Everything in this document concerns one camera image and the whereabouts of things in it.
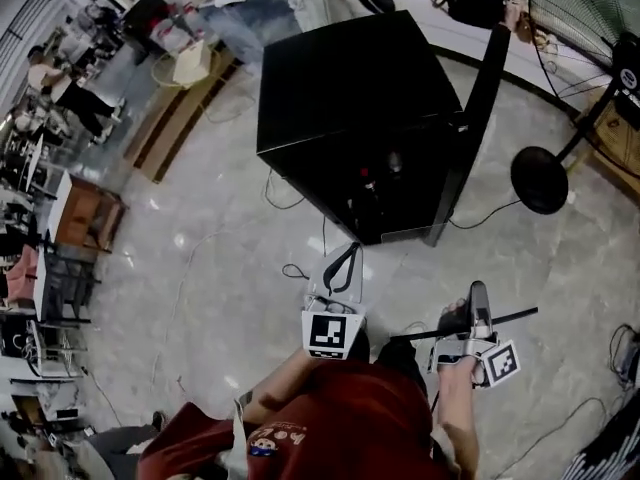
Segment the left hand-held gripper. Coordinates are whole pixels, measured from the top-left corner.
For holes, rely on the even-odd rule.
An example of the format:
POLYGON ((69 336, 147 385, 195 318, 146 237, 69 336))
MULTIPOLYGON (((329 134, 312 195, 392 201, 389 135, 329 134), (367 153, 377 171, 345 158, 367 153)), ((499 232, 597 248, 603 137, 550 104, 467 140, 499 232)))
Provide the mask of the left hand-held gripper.
POLYGON ((347 243, 311 272, 301 311, 302 344, 309 356, 345 360, 363 328, 363 250, 347 243))

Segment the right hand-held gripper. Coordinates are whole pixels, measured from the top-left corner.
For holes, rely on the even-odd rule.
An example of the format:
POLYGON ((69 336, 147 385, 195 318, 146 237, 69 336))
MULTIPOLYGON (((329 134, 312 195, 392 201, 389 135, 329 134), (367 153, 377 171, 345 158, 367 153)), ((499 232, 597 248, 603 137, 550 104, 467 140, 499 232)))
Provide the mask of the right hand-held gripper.
POLYGON ((440 315, 437 330, 455 334, 455 338, 438 338, 428 362, 428 372, 442 366, 458 364, 470 357, 475 361, 472 373, 474 388, 488 389, 501 384, 521 370, 515 344, 501 341, 493 328, 487 287, 474 281, 469 292, 470 324, 467 300, 457 300, 446 306, 440 315))

